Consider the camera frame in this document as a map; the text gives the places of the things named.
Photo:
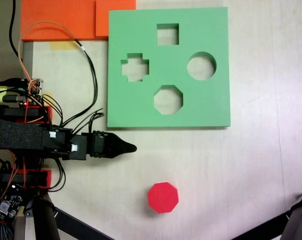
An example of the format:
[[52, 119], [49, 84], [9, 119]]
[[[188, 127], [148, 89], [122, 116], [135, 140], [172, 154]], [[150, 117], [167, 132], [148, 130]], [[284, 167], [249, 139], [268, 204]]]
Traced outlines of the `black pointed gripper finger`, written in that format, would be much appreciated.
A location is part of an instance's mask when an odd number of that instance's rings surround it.
[[108, 133], [108, 158], [115, 158], [122, 154], [133, 153], [137, 150], [134, 144], [123, 141], [114, 133]]

